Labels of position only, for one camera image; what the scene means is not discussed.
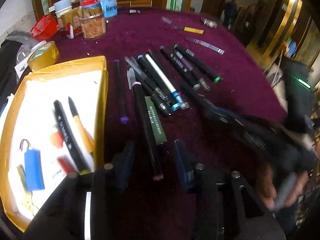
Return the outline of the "bare right hand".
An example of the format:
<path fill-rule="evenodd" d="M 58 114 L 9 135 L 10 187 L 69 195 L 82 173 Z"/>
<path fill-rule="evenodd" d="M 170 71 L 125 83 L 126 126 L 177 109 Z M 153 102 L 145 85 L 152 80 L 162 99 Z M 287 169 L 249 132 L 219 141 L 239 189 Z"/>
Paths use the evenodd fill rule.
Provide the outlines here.
<path fill-rule="evenodd" d="M 308 171 L 299 172 L 291 191 L 287 194 L 280 208 L 291 207 L 302 194 L 309 180 Z M 269 163 L 264 163 L 258 168 L 255 190 L 264 205 L 270 210 L 275 210 L 275 200 L 278 198 L 279 190 L 284 181 L 276 178 L 274 169 Z"/>

